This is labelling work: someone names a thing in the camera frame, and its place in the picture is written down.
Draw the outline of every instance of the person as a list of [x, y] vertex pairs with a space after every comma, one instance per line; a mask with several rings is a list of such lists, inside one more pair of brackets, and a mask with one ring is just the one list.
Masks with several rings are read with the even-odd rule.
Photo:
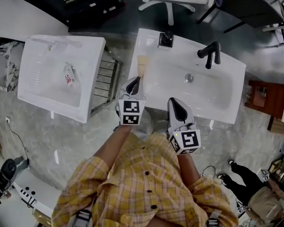
[[274, 226], [280, 224], [280, 221], [284, 226], [284, 192], [278, 184], [269, 179], [270, 189], [247, 167], [238, 165], [233, 159], [229, 159], [228, 164], [232, 172], [241, 176], [246, 186], [236, 183], [227, 174], [220, 173], [217, 177], [246, 206], [247, 215], [258, 226]]
[[[77, 167], [54, 208], [52, 226], [238, 226], [219, 184], [201, 177], [189, 154], [177, 155], [166, 134], [143, 141], [124, 125], [139, 119], [122, 116], [126, 110], [140, 112], [145, 105], [140, 79], [121, 86], [116, 110], [122, 125]], [[168, 133], [195, 129], [182, 101], [170, 98], [168, 108]]]

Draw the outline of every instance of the white ceramic basin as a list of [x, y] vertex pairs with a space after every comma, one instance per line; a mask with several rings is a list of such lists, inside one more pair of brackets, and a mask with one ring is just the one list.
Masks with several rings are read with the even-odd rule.
[[[176, 97], [192, 109], [194, 116], [235, 123], [246, 65], [221, 53], [221, 64], [213, 62], [208, 70], [207, 57], [197, 56], [205, 45], [174, 36], [170, 50], [158, 49], [159, 35], [139, 29], [128, 77], [138, 75], [137, 55], [148, 55], [150, 63], [143, 78], [146, 106], [166, 111], [168, 99]], [[192, 82], [185, 82], [186, 74], [194, 77]]]

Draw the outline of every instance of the yellow plaid shirt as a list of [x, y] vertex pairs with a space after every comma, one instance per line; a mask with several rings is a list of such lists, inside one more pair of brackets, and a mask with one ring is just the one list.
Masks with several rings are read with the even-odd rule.
[[98, 157], [83, 161], [58, 199], [52, 226], [67, 226], [96, 195], [93, 226], [145, 227], [156, 216], [181, 226], [204, 227], [214, 210], [221, 211], [222, 226], [238, 226], [215, 180], [203, 176], [189, 187], [183, 184], [173, 147], [157, 133], [146, 142], [131, 133], [110, 171]]

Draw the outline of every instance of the cable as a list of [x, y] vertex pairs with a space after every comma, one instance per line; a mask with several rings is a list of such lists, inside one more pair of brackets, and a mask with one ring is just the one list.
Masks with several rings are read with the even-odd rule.
[[216, 168], [215, 168], [214, 166], [212, 166], [212, 165], [208, 166], [207, 168], [209, 168], [209, 167], [212, 167], [212, 168], [214, 169], [214, 174], [213, 174], [213, 179], [214, 179], [214, 177], [216, 176]]
[[22, 146], [23, 146], [23, 148], [24, 148], [25, 154], [26, 154], [26, 156], [27, 156], [28, 149], [24, 146], [22, 139], [20, 138], [20, 136], [19, 136], [18, 134], [16, 134], [14, 131], [11, 130], [10, 125], [9, 125], [8, 122], [7, 122], [7, 124], [8, 124], [8, 127], [9, 127], [10, 131], [11, 131], [13, 134], [15, 134], [15, 135], [18, 136], [18, 138], [19, 138], [19, 140], [21, 141]]

